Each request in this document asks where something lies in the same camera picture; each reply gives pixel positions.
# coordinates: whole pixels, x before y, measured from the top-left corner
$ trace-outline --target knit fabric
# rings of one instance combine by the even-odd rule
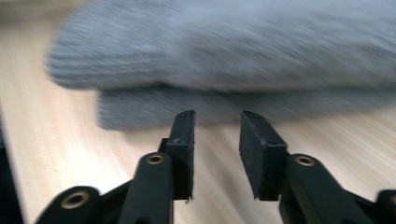
[[[180,111],[196,110],[200,124],[235,122],[242,110],[270,121],[386,107],[396,103],[396,88],[332,88],[304,91],[224,93],[173,87],[102,91],[99,123],[109,130],[169,125]]]
[[[49,72],[67,88],[268,91],[396,83],[393,1],[91,0]]]
[[[389,0],[91,0],[49,53],[52,80],[97,89],[106,129],[269,120],[396,99]]]

